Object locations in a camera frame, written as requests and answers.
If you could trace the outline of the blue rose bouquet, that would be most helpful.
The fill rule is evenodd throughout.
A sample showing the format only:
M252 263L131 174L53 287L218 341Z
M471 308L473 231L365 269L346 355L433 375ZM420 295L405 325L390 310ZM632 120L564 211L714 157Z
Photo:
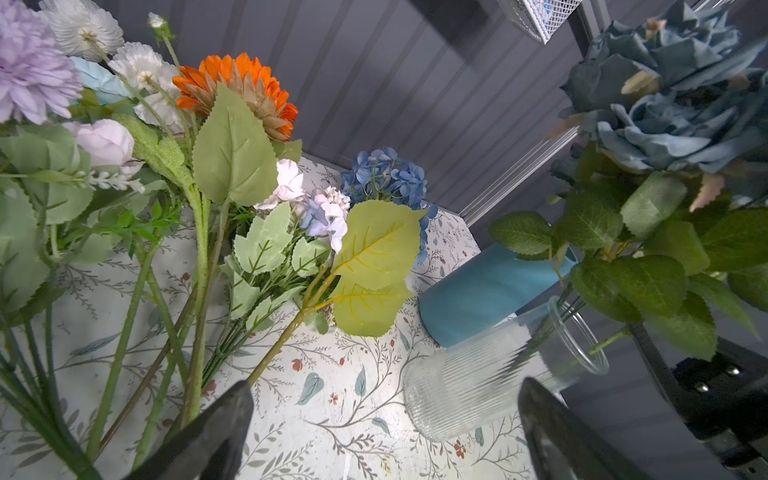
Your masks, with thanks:
M502 363L518 377L585 308L647 325L689 356L716 355L714 316L747 329L767 287L765 38L744 42L725 7L677 1L630 27L611 24L570 71L564 123L580 136L553 168L563 211L497 219L492 239L547 262L563 292Z

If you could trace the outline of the clear ribbed glass vase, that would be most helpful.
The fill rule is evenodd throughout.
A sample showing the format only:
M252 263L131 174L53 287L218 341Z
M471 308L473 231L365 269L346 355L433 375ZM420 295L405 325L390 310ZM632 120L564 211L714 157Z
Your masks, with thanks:
M578 309L552 297L410 363L403 372L404 404L420 434L443 442L511 415L527 378L558 394L608 371Z

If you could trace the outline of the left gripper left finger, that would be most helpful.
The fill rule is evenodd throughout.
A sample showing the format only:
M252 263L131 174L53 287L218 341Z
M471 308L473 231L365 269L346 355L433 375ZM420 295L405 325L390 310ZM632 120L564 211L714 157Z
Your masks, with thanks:
M233 479L254 411L251 386L241 380L154 455L131 479Z

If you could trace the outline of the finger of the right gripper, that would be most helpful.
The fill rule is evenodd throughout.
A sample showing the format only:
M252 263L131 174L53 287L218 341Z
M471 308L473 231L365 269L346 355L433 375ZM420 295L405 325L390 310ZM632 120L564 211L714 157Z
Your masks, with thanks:
M734 474L767 472L767 358L719 337L714 357L671 368L647 330L632 338L663 399L691 434Z

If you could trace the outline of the orange gerbera flower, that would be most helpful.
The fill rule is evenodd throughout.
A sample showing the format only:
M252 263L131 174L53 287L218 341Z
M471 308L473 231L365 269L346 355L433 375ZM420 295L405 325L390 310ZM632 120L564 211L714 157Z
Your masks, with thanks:
M287 142L297 110L270 68L247 54L208 56L198 67L182 66L173 79L180 109L202 120L193 141L193 185L188 193L197 240L197 282L191 366L181 425L200 412L208 289L231 206L254 206L277 187L274 145Z

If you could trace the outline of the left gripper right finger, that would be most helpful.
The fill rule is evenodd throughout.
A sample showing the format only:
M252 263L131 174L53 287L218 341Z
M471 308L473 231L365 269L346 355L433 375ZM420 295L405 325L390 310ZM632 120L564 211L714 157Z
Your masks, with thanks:
M518 407L538 479L648 477L536 379L528 377L523 381Z

